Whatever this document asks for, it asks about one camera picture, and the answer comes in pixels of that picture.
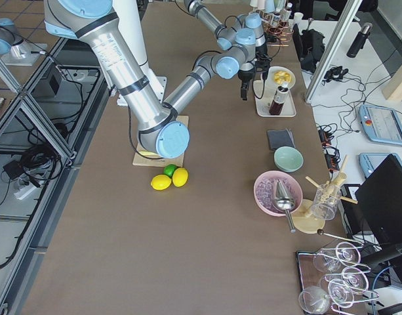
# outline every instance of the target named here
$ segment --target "white tray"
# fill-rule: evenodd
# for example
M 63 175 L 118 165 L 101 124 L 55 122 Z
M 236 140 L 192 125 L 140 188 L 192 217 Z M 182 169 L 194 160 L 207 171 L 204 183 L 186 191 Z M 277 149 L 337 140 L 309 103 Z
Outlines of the white tray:
M 253 82 L 256 95 L 260 96 L 262 94 L 263 86 L 262 80 L 256 80 Z M 260 100 L 256 97 L 254 98 L 256 101 L 256 111 L 258 112 L 258 115 L 261 117 L 294 117 L 297 112 L 295 110 L 294 100 L 292 99 L 290 91 L 288 92 L 288 97 L 285 100 L 284 106 L 282 107 L 281 115 L 269 114 L 269 108 L 271 107 L 276 89 L 277 85 L 272 82 L 272 80 L 266 80 L 264 96 Z

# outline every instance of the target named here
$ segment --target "black bag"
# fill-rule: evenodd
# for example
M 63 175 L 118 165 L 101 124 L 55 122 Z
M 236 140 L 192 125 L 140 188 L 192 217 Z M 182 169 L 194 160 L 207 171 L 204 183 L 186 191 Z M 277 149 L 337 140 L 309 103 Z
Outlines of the black bag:
M 304 30 L 300 35 L 297 24 L 294 25 L 293 31 L 292 40 L 301 68 L 314 74 L 316 65 L 325 52 L 325 45 L 323 44 L 325 36 L 315 30 Z

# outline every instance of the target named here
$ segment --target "blue joint cap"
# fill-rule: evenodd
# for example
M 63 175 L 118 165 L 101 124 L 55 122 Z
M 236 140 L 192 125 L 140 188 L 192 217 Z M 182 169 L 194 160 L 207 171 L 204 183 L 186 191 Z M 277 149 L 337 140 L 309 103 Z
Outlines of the blue joint cap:
M 58 0 L 70 13 L 81 18 L 101 18 L 111 10 L 113 0 Z
M 260 18 L 259 13 L 250 13 L 248 16 L 246 16 L 246 26 L 248 28 L 255 29 L 261 25 L 262 19 Z
M 216 63 L 216 72 L 224 79 L 231 79 L 240 70 L 240 65 L 234 57 L 222 57 Z
M 161 157 L 177 158 L 185 152 L 189 139 L 188 128 L 180 121 L 172 121 L 160 130 L 155 149 Z
M 52 35 L 70 38 L 70 39 L 77 39 L 77 36 L 75 35 L 75 33 L 67 28 L 60 28 L 59 26 L 53 25 L 46 21 L 45 21 L 45 26 L 46 26 L 46 30 L 48 31 L 48 33 L 50 33 Z
M 218 44 L 218 46 L 223 50 L 223 51 L 227 51 L 228 49 L 231 48 L 231 41 L 229 41 L 228 39 L 224 38 L 224 37 L 220 37 L 216 40 L 216 43 Z
M 256 44 L 256 36 L 252 29 L 242 28 L 235 35 L 235 41 L 240 45 L 253 45 Z
M 10 26 L 14 25 L 14 22 L 9 18 L 0 18 L 0 26 Z
M 0 54 L 7 54 L 11 49 L 11 45 L 5 40 L 0 39 Z

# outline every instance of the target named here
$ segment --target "green lime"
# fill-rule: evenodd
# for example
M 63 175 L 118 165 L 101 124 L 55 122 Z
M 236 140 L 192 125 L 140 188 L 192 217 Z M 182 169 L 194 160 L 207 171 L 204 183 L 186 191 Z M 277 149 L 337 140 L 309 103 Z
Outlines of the green lime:
M 173 177 L 173 173 L 175 170 L 177 170 L 177 165 L 175 164 L 168 164 L 163 171 L 164 175 L 167 175 L 168 177 L 172 178 Z

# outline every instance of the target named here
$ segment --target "computer monitor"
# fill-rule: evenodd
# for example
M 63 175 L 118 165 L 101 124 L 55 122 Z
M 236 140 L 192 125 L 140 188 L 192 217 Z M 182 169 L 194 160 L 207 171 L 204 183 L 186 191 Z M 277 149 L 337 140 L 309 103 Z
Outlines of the computer monitor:
M 382 250 L 363 257 L 389 261 L 402 283 L 402 164 L 390 154 L 356 192 L 359 207 Z

